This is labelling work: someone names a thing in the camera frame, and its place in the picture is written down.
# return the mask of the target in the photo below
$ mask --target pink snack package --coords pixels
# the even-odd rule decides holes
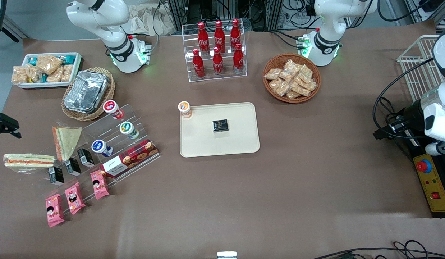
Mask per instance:
[[[72,215],[78,212],[81,208],[85,207],[82,196],[80,195],[78,182],[72,185],[72,187],[67,188],[65,193],[66,198],[68,199],[69,211],[72,213]]]
[[[104,175],[101,173],[101,170],[93,172],[90,174],[91,182],[93,183],[93,190],[95,192],[95,197],[97,200],[102,197],[109,195],[107,192],[107,184],[104,180]]]
[[[47,222],[50,228],[64,222],[60,195],[53,195],[46,199],[45,206],[47,207]]]

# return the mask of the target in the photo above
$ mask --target red bottle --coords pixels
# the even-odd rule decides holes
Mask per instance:
[[[195,74],[198,79],[205,77],[205,68],[203,67],[203,59],[198,55],[198,49],[193,49],[192,52],[194,56],[192,58],[192,63],[194,65]]]
[[[232,31],[230,31],[230,49],[232,53],[235,51],[235,46],[240,43],[240,28],[239,19],[232,20]]]
[[[203,22],[198,23],[198,45],[200,46],[200,51],[202,56],[210,55],[210,44],[208,42],[208,33],[205,31],[205,24]]]
[[[219,48],[216,46],[213,49],[215,54],[213,56],[213,70],[216,77],[220,77],[224,74],[223,57],[219,54]]]
[[[234,73],[241,74],[242,72],[243,72],[242,44],[238,43],[235,46],[235,52],[234,52]]]
[[[219,48],[219,51],[221,53],[226,52],[226,42],[225,42],[225,36],[223,31],[223,22],[220,20],[216,21],[216,31],[215,31],[215,45]]]

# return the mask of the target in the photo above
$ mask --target wicker basket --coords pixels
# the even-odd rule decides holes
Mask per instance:
[[[313,80],[317,83],[317,87],[315,88],[315,90],[313,90],[309,96],[300,96],[298,98],[294,98],[294,99],[288,99],[285,97],[281,97],[279,95],[277,95],[269,86],[269,80],[267,80],[264,75],[267,74],[267,72],[269,72],[270,69],[273,68],[281,68],[283,69],[283,66],[285,65],[286,61],[288,59],[293,60],[295,63],[297,64],[306,64],[306,66],[308,66],[312,72],[312,78]],[[294,53],[283,53],[280,55],[277,55],[273,58],[271,58],[266,66],[264,67],[264,72],[262,74],[262,81],[264,82],[264,86],[266,87],[267,91],[275,98],[277,98],[278,100],[284,101],[284,102],[288,102],[288,103],[300,103],[300,102],[305,102],[307,100],[310,100],[312,97],[314,97],[318,90],[320,90],[320,85],[321,85],[321,76],[320,76],[320,71],[318,70],[318,67],[310,60],[306,59],[305,57],[298,55],[298,54],[294,54]]]
[[[61,101],[61,108],[63,108],[64,114],[68,115],[68,117],[80,121],[91,121],[101,116],[101,114],[103,113],[103,103],[106,102],[107,100],[112,100],[112,98],[114,97],[114,90],[115,90],[115,82],[111,72],[100,67],[89,68],[86,70],[105,74],[107,77],[109,77],[110,83],[107,86],[106,92],[104,93],[103,100],[100,102],[101,103],[100,107],[94,113],[86,114],[86,113],[75,112],[74,110],[68,110],[64,105],[64,98],[66,97],[66,95],[68,95],[69,91],[71,91],[71,88],[73,87],[75,80],[71,82],[68,89],[63,95],[63,100]]]

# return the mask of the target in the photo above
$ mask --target white cloth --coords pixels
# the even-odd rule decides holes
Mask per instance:
[[[159,9],[157,9],[157,4],[129,5],[132,33],[146,33],[155,36],[156,31],[159,36],[163,36],[175,32],[176,29],[171,20],[172,13],[165,8],[165,5],[168,7],[168,4],[163,4],[160,5]],[[154,27],[152,27],[152,15],[154,15],[154,12]]]

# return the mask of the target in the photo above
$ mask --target sandwich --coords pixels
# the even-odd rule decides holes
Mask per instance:
[[[16,172],[53,167],[54,156],[40,154],[4,154],[4,165]]]
[[[60,161],[67,161],[76,149],[81,128],[52,127],[56,156]]]

